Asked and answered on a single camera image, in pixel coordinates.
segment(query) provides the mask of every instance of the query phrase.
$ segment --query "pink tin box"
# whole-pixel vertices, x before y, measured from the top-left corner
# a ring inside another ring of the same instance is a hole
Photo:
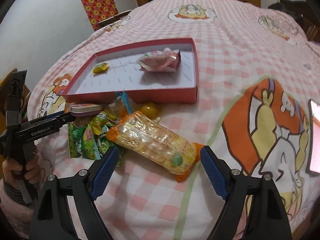
[[[180,50],[177,72],[144,72],[137,60],[152,50]],[[108,70],[93,75],[99,63]],[[198,60],[191,38],[143,41],[107,49],[94,54],[76,73],[63,92],[69,102],[111,103],[115,92],[125,91],[136,103],[189,103],[197,99]]]

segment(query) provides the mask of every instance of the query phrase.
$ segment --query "human hand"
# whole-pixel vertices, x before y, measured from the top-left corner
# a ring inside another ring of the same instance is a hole
[[[24,177],[31,183],[35,184],[39,182],[40,180],[40,171],[41,167],[38,164],[39,156],[37,155],[38,150],[35,147],[35,154],[33,155],[33,158],[28,161],[26,165],[26,174]],[[21,171],[22,165],[20,165],[15,159],[8,158],[3,161],[2,163],[2,170],[3,170],[3,176],[6,183],[14,187],[16,190],[19,190],[16,179],[13,176],[12,171]]]

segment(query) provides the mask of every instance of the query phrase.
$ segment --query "green stripe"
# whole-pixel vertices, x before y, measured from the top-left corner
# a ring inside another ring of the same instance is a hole
[[[209,146],[212,145],[215,138],[217,137],[217,134],[218,134],[218,131],[222,125],[223,119],[225,118],[227,113],[230,111],[231,107],[236,103],[236,101],[238,101],[244,95],[245,91],[249,87],[252,87],[253,85],[260,83],[265,78],[272,78],[273,79],[273,77],[271,77],[271,76],[261,77],[257,82],[255,82],[255,83],[251,84],[250,86],[248,86],[247,88],[241,90],[240,95],[236,96],[228,103],[228,105],[224,108],[222,114],[220,115],[220,117],[217,121],[217,124],[214,127],[214,130],[213,130],[211,136],[209,137],[206,145],[209,145]],[[196,175],[199,172],[199,167],[200,167],[200,162],[198,162],[195,165],[193,171],[191,172],[191,174],[189,176],[188,187],[186,188],[184,195],[182,197],[181,206],[180,206],[179,215],[178,215],[178,221],[177,221],[176,228],[174,230],[174,235],[173,235],[173,238],[175,240],[181,240],[181,237],[182,237],[184,225],[185,225],[186,219],[187,219],[188,206],[189,206],[189,201],[190,201],[190,197],[191,197],[191,192],[192,192],[193,184],[196,180]]]
[[[200,162],[196,163],[193,170],[191,171],[191,173],[189,175],[188,186],[187,186],[187,188],[184,192],[184,195],[182,197],[181,206],[180,206],[179,215],[178,215],[178,222],[177,222],[176,228],[174,230],[174,235],[173,235],[173,238],[176,240],[180,240],[182,237],[184,224],[186,223],[192,187],[193,187],[193,184],[196,180],[196,176],[199,172],[199,167],[200,167]]]

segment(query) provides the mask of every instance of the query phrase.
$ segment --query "pink fuzzy sleeve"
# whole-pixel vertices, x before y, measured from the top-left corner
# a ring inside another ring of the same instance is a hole
[[[0,180],[0,199],[0,208],[9,223],[20,237],[28,239],[33,208],[19,205],[11,200],[4,190],[2,179]]]

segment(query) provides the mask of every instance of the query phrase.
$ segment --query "bedspread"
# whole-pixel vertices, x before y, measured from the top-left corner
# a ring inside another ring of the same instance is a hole
[[[268,173],[284,200],[292,232],[320,193],[306,172],[311,152],[308,100],[320,102],[320,48],[307,41],[290,16],[236,0],[155,0],[96,31],[45,74],[30,97],[28,118],[64,108],[60,97],[92,54],[154,39],[194,39],[199,63],[194,105],[167,105],[160,124],[211,146],[231,168],[249,176]],[[39,151],[58,177],[73,176],[92,161],[70,159],[67,127],[39,140]],[[161,166],[128,152],[95,204],[114,239],[206,239],[224,201],[201,163],[177,183]],[[69,199],[78,236],[86,239]],[[236,239],[246,222],[248,198]]]

